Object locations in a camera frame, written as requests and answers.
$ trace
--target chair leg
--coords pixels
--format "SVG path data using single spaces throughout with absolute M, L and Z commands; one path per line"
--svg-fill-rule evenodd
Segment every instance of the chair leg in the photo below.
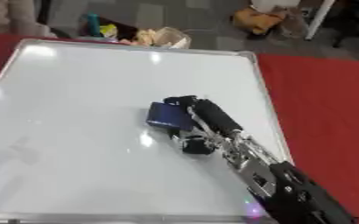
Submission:
M 40 11 L 37 19 L 38 23 L 47 25 L 51 6 L 52 0 L 41 0 Z

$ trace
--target red carpet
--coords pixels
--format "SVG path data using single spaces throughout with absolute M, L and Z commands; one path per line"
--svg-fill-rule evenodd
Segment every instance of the red carpet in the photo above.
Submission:
M 0 70 L 21 38 L 0 35 Z M 296 165 L 359 216 L 359 62 L 259 61 Z

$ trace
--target orange object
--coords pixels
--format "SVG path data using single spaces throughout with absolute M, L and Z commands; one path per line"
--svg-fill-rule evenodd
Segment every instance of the orange object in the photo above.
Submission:
M 244 28 L 254 34 L 266 33 L 272 26 L 280 24 L 286 17 L 287 11 L 276 7 L 272 12 L 265 14 L 250 7 L 236 11 L 233 16 L 233 25 Z

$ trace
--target white surface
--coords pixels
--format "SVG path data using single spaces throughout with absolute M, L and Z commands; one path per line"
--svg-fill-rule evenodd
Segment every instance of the white surface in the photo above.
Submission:
M 144 123 L 175 95 L 211 99 L 283 157 L 246 58 L 37 42 L 0 79 L 0 212 L 259 213 L 219 155 Z
M 270 12 L 275 6 L 295 7 L 299 0 L 252 0 L 253 6 L 260 12 Z
M 319 30 L 322 22 L 331 10 L 335 1 L 336 0 L 324 0 L 320 9 L 317 11 L 314 20 L 309 26 L 309 31 L 307 32 L 306 39 L 312 39 L 314 37 L 315 33 Z

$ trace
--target robotic hand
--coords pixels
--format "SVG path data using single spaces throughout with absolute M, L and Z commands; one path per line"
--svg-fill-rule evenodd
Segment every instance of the robotic hand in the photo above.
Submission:
M 147 122 L 168 130 L 191 154 L 220 151 L 264 209 L 281 224 L 356 224 L 342 205 L 305 173 L 279 162 L 210 100 L 170 97 L 151 105 Z

